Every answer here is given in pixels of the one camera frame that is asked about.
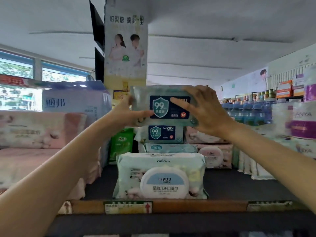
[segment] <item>green package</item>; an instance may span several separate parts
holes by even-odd
[[[116,156],[132,152],[134,129],[125,128],[111,138],[111,150],[109,164],[116,164]]]

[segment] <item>black monitor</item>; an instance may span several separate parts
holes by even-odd
[[[98,14],[96,8],[92,4],[91,0],[90,3],[90,12],[91,12],[91,20],[92,20],[92,29],[93,29],[93,38],[94,41],[98,44],[101,50],[104,52],[104,23]]]
[[[104,57],[94,48],[94,60],[95,60],[95,80],[100,80],[104,83]]]

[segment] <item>black shelf surface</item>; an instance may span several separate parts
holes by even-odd
[[[102,177],[86,187],[84,200],[111,199],[117,180],[116,166],[104,168]],[[252,180],[236,170],[207,170],[204,188],[211,200],[298,200],[276,180]],[[48,235],[83,236],[150,233],[203,233],[211,231],[316,230],[311,211],[227,212],[135,215],[61,215]]]

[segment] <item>hand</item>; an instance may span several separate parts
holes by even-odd
[[[111,118],[115,121],[115,124],[120,128],[126,126],[133,127],[137,123],[138,119],[150,117],[154,114],[154,111],[131,111],[130,105],[132,104],[133,97],[127,95],[121,100],[121,102],[109,112]]]
[[[170,101],[189,111],[198,119],[199,125],[196,127],[198,131],[226,139],[237,123],[219,103],[216,91],[201,85],[196,87],[186,86],[184,90],[193,95],[198,104],[197,107],[174,97]]]

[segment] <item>left hand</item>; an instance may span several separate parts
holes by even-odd
[[[136,126],[138,119],[150,117],[154,114],[153,111],[131,111],[130,105],[132,104],[133,97],[127,95],[121,100],[121,102],[109,112],[111,118],[115,120],[120,128],[126,126]]]

